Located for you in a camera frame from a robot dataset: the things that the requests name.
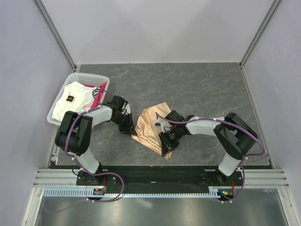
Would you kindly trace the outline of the peach satin napkin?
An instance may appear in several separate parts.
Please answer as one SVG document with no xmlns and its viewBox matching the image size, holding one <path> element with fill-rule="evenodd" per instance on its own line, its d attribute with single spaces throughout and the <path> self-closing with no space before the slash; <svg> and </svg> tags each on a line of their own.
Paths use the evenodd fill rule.
<svg viewBox="0 0 301 226">
<path fill-rule="evenodd" d="M 171 109 L 166 102 L 144 109 L 138 117 L 135 126 L 137 135 L 132 135 L 132 139 L 162 157 L 162 143 L 159 138 L 159 133 L 162 132 L 162 129 L 160 125 L 158 127 L 155 125 L 157 119 L 156 113 L 165 117 L 170 112 Z"/>
</svg>

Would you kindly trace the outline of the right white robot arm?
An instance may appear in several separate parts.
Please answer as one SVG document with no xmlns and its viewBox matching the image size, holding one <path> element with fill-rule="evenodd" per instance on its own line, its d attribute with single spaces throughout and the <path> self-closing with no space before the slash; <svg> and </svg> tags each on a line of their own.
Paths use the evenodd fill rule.
<svg viewBox="0 0 301 226">
<path fill-rule="evenodd" d="M 184 118 L 173 110 L 165 117 L 156 113 L 155 125 L 161 127 L 158 136 L 163 157 L 179 146 L 179 140 L 183 136 L 216 137 L 225 150 L 215 174 L 216 182 L 223 186 L 232 180 L 233 172 L 258 141 L 256 132 L 235 113 L 219 118 L 202 118 L 195 115 Z"/>
</svg>

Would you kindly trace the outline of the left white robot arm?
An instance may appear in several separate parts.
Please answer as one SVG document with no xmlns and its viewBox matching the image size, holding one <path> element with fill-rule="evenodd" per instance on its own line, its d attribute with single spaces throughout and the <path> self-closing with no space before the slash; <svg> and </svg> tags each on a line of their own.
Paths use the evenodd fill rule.
<svg viewBox="0 0 301 226">
<path fill-rule="evenodd" d="M 113 122 L 122 134 L 136 136 L 130 104 L 120 96 L 90 110 L 76 113 L 67 111 L 55 137 L 55 145 L 71 157 L 87 173 L 93 185 L 103 181 L 101 163 L 93 156 L 89 146 L 92 128 L 103 122 Z"/>
</svg>

